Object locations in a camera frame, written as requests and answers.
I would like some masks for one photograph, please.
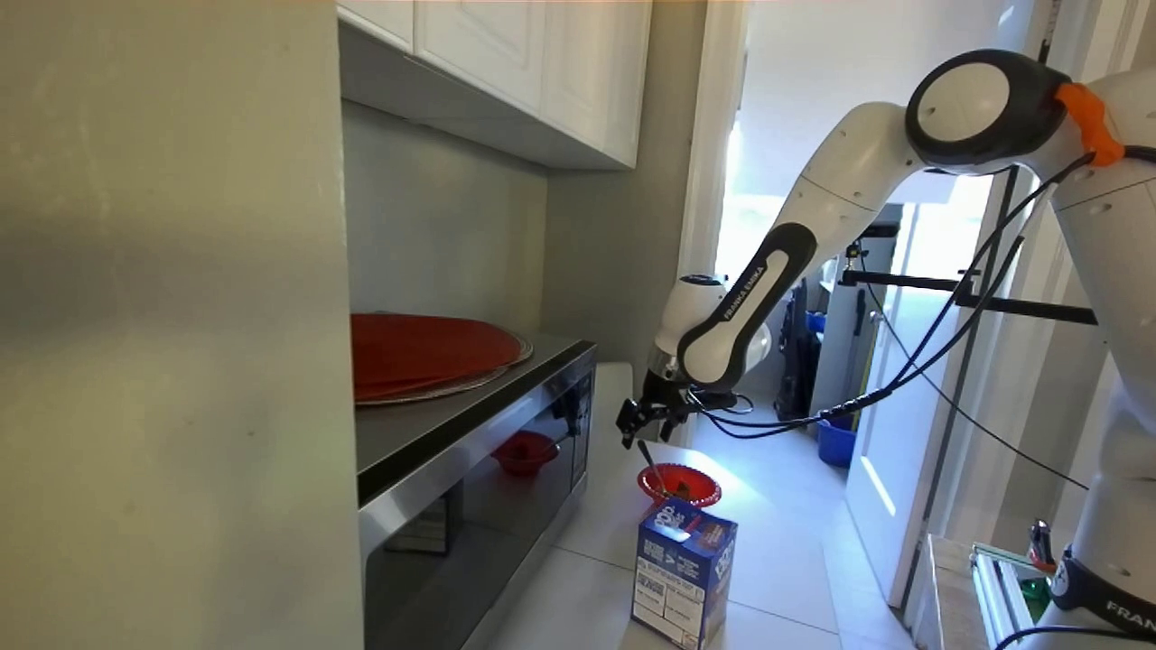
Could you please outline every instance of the upper cabinet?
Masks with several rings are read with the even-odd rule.
[[[345,102],[549,170],[637,163],[649,0],[341,0],[341,20]]]

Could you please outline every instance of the cardboard box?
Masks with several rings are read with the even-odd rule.
[[[675,647],[705,647],[725,618],[737,524],[660,504],[638,524],[632,618]]]

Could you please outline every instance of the blue object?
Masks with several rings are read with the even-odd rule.
[[[820,458],[826,465],[847,465],[855,451],[855,435],[847,428],[834,428],[820,418]]]

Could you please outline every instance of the tiled floor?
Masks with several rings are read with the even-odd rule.
[[[510,607],[491,650],[664,650],[630,620],[637,524],[646,496],[643,469],[620,451],[614,411],[630,369],[599,366],[593,458],[583,506],[555,549]],[[816,458],[801,435],[737,445],[696,428],[685,445],[654,447],[708,469],[721,483],[716,513],[740,524],[725,626],[711,650],[906,650],[909,638],[880,604],[851,521],[840,475]]]

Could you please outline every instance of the white door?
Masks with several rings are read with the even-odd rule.
[[[991,180],[952,180],[951,202],[920,202],[902,210],[891,275],[958,277],[967,268]],[[906,350],[934,322],[947,293],[932,291],[873,291],[880,326],[873,340],[869,387],[885,387],[906,362]],[[958,312],[940,326],[929,354],[958,328]],[[855,428],[855,454],[844,483],[844,504],[855,521],[869,570],[891,607],[902,599],[906,567],[919,546],[920,510],[932,483],[929,464],[940,451],[947,366],[906,382],[887,403],[868,409]]]

